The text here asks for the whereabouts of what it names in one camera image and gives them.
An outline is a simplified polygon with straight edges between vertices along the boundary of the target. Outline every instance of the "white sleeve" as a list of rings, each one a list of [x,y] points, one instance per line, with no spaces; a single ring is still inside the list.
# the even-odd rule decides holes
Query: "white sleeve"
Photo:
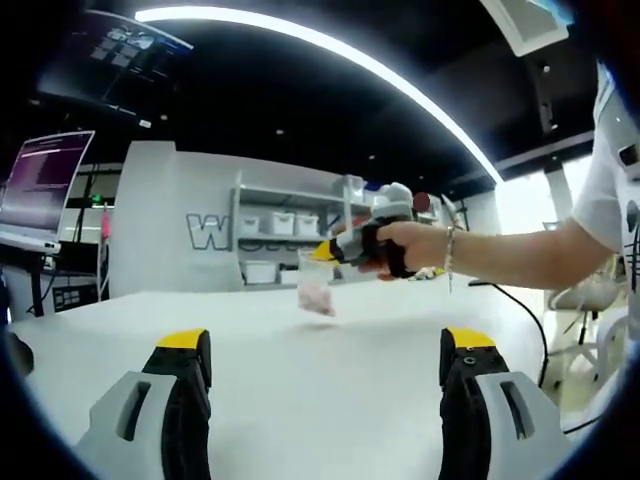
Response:
[[[622,251],[622,218],[615,182],[616,160],[596,128],[593,159],[573,218],[584,230],[614,252]]]

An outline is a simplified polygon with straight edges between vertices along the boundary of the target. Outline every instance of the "screen display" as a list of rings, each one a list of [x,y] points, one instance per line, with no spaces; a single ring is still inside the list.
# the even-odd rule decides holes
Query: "screen display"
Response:
[[[175,73],[193,47],[134,20],[86,11],[43,72],[40,93],[131,116],[150,126],[166,113]]]
[[[27,140],[22,145],[0,207],[0,224],[44,231],[57,240],[62,212],[94,132]]]

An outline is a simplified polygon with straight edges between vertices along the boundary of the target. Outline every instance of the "white shirt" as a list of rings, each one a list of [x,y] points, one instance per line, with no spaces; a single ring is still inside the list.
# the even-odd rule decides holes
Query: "white shirt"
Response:
[[[627,176],[618,155],[621,145],[617,144],[618,138],[611,138],[611,129],[622,128],[627,138],[635,138],[637,132],[620,97],[613,93],[610,77],[601,68],[598,90],[593,159],[573,218],[602,245],[624,253],[630,287],[629,334],[640,340],[640,278],[635,278],[640,266],[640,182]]]

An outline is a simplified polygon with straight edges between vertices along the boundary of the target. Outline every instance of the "plastic bag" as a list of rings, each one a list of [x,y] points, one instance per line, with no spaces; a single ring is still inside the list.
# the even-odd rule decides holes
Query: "plastic bag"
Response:
[[[334,317],[331,289],[333,263],[312,260],[312,249],[298,250],[298,306],[309,312]]]

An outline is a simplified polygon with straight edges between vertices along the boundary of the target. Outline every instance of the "ceiling light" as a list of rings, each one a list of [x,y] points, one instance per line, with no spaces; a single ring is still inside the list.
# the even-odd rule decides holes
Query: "ceiling light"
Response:
[[[454,122],[444,110],[431,101],[430,98],[382,63],[329,35],[280,18],[220,7],[182,6],[152,8],[149,10],[140,10],[136,13],[135,18],[139,22],[153,22],[158,20],[217,20],[220,22],[240,23],[290,35],[336,53],[366,68],[411,98],[455,135],[496,183],[503,182],[502,177],[485,154],[482,153],[482,150],[480,150],[466,132]]]

